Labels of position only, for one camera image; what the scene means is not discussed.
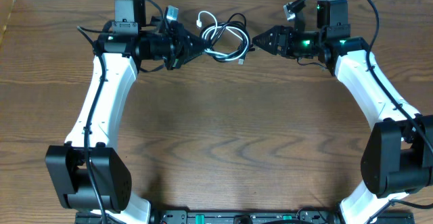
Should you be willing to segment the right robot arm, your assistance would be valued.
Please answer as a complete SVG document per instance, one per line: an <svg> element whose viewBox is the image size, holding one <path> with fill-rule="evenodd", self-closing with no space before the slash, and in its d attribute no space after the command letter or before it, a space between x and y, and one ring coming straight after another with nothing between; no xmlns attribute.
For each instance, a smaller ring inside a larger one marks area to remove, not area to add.
<svg viewBox="0 0 433 224"><path fill-rule="evenodd" d="M291 26L253 38L262 50L325 67L351 93L371 128L362 180L328 223L390 223L385 210L432 184L432 117L403 99L379 68L371 47L350 33L347 0L318 0L317 29L307 31L304 0L284 6Z"/></svg>

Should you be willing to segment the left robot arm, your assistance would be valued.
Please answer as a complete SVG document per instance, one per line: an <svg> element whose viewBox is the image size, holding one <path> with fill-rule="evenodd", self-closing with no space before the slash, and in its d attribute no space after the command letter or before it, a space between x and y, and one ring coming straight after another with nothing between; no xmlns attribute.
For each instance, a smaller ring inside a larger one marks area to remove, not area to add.
<svg viewBox="0 0 433 224"><path fill-rule="evenodd" d="M118 155L118 131L129 91L144 60L174 70L200 56L207 42L185 29L168 6L147 19L148 0L114 0L114 19L90 40L94 60L81 112L62 145L51 145L45 164L60 204L84 223L159 223L150 202L132 191L132 176Z"/></svg>

